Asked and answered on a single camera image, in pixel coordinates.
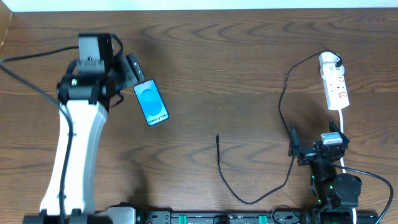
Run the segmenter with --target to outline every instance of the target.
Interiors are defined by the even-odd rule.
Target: power strip
[[[338,61],[339,58],[331,52],[324,52],[319,56],[321,77],[329,110],[341,110],[349,106],[348,91],[344,79],[345,69],[344,65],[336,68]]]

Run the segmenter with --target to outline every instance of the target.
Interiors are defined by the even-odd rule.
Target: black wire
[[[297,217],[298,220],[300,220],[300,217],[294,212],[293,208],[290,208],[288,205],[278,205],[278,206],[276,206],[276,208],[274,208],[273,211],[271,212],[271,218],[272,218],[275,222],[279,223],[279,222],[275,219],[275,216],[272,216],[272,214],[274,214],[275,210],[277,210],[277,209],[280,208],[280,207],[287,207],[287,208],[294,214],[294,216]]]
[[[287,180],[289,179],[290,171],[292,170],[292,167],[293,167],[294,156],[292,158],[292,162],[290,163],[289,171],[287,171],[287,176],[286,176],[285,182],[281,186],[275,188],[274,190],[271,190],[270,192],[266,193],[265,195],[261,196],[259,199],[255,200],[253,202],[245,202],[244,200],[240,199],[235,194],[235,192],[231,189],[231,187],[226,182],[226,180],[225,180],[225,178],[223,176],[223,173],[221,172],[221,168],[220,168],[220,137],[218,136],[218,134],[216,136],[216,144],[217,144],[217,168],[218,168],[218,173],[220,174],[221,179],[223,180],[223,182],[224,182],[225,186],[228,188],[228,190],[232,193],[232,195],[234,195],[234,197],[237,200],[239,200],[240,202],[242,202],[243,204],[245,204],[245,205],[254,205],[255,203],[258,203],[262,199],[266,198],[268,195],[276,192],[277,190],[281,189],[282,187],[284,187],[286,185]]]
[[[4,62],[15,61],[15,60],[24,60],[24,59],[30,59],[30,58],[35,58],[35,57],[43,57],[43,56],[47,56],[47,55],[63,52],[63,51],[66,51],[66,50],[78,49],[78,48],[79,48],[78,46],[64,47],[64,48],[61,48],[61,49],[58,49],[58,50],[53,50],[53,51],[50,51],[50,52],[43,52],[43,53],[39,53],[39,54],[25,55],[25,56],[19,56],[19,57],[4,58],[0,62],[4,63]]]
[[[53,51],[50,51],[50,52],[44,52],[44,53],[32,54],[32,55],[25,55],[25,56],[20,56],[20,57],[9,57],[9,58],[4,58],[4,59],[0,60],[0,69],[1,70],[3,70],[6,74],[11,76],[12,78],[15,78],[16,80],[22,82],[23,84],[31,87],[36,92],[40,93],[45,99],[49,100],[49,102],[51,102],[61,112],[61,114],[63,114],[63,116],[65,117],[65,119],[66,119],[66,121],[68,123],[68,127],[69,127],[68,143],[67,143],[67,150],[65,151],[65,158],[64,158],[64,161],[63,161],[63,167],[62,167],[62,173],[61,173],[61,179],[60,179],[60,191],[59,191],[59,195],[58,195],[58,197],[59,197],[59,206],[60,206],[60,220],[61,220],[62,224],[66,223],[66,220],[65,220],[65,192],[64,192],[64,188],[65,188],[65,177],[66,177],[67,167],[68,167],[68,162],[69,162],[70,148],[72,146],[72,139],[73,139],[73,123],[72,123],[72,119],[66,114],[66,112],[64,112],[64,110],[61,108],[59,103],[54,98],[52,98],[44,90],[40,89],[39,87],[37,87],[33,83],[23,79],[22,77],[20,77],[16,73],[10,71],[8,68],[6,68],[3,65],[3,63],[4,62],[15,61],[15,60],[24,60],[24,59],[28,59],[28,58],[42,57],[42,56],[55,54],[55,53],[59,53],[59,52],[62,52],[62,51],[65,51],[65,50],[71,50],[71,49],[78,49],[78,47],[65,47],[65,48],[58,49],[58,50],[53,50]]]
[[[75,59],[75,60],[72,60],[70,63],[69,63],[69,65],[68,65],[68,68],[67,68],[67,75],[72,75],[73,74],[73,71],[74,71],[74,69],[76,68],[76,65],[77,65],[77,59]]]
[[[118,60],[120,60],[122,58],[122,54],[123,54],[123,43],[119,40],[119,38],[117,37],[116,34],[111,34],[111,37],[116,40],[116,42],[119,44],[120,46],[120,50],[119,52],[114,56],[114,60],[115,62],[117,62]]]
[[[124,101],[124,96],[120,91],[118,91],[116,94],[120,97],[120,100],[118,100],[114,105],[110,106],[109,108],[114,108],[115,106],[121,104]]]
[[[383,178],[383,177],[381,177],[379,175],[376,175],[376,174],[372,174],[370,172],[357,170],[357,169],[353,169],[353,168],[349,168],[349,167],[343,167],[343,166],[340,166],[338,164],[334,164],[332,162],[329,162],[329,164],[334,166],[334,167],[337,167],[339,169],[345,169],[345,170],[349,170],[349,171],[352,171],[352,172],[357,172],[359,174],[364,174],[364,175],[368,175],[368,176],[374,177],[376,179],[379,179],[379,180],[383,181],[384,183],[386,183],[388,185],[388,187],[390,188],[390,197],[388,198],[388,202],[387,202],[386,207],[384,207],[384,210],[382,211],[382,213],[380,214],[379,218],[376,220],[376,222],[374,224],[380,223],[381,219],[386,215],[388,209],[390,208],[391,203],[392,203],[392,199],[394,198],[394,188],[392,187],[391,183],[388,180],[386,180],[385,178]]]

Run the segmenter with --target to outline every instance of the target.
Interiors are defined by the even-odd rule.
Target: blue phone screen
[[[153,126],[169,118],[169,113],[164,106],[155,81],[148,80],[136,85],[134,91],[149,126]]]

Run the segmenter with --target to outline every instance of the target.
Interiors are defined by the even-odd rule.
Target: wooden table
[[[245,200],[283,183],[289,139],[277,104],[291,66],[324,49],[346,67],[351,105],[345,133],[346,165],[398,182],[398,10],[252,10],[16,13],[1,57],[77,45],[80,32],[114,32],[125,53],[134,52],[147,78],[156,80],[170,113],[146,125],[133,89],[108,115],[98,149],[98,210],[120,201],[174,210],[272,210],[287,204],[310,208],[309,167],[295,163],[287,185],[257,205],[239,203],[216,165],[220,134],[222,168]],[[7,66],[54,97],[72,50]],[[316,58],[292,73],[282,103],[287,124],[303,146],[338,122],[326,107]],[[58,111],[37,93],[1,75],[0,222],[37,213],[52,173]],[[359,210],[382,212],[389,191],[363,181]],[[398,222],[395,201],[384,223]]]

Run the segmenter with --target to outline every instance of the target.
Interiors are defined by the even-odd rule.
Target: green connector
[[[267,217],[265,215],[259,216],[259,224],[268,224]]]
[[[187,216],[179,215],[178,216],[178,224],[187,224]]]

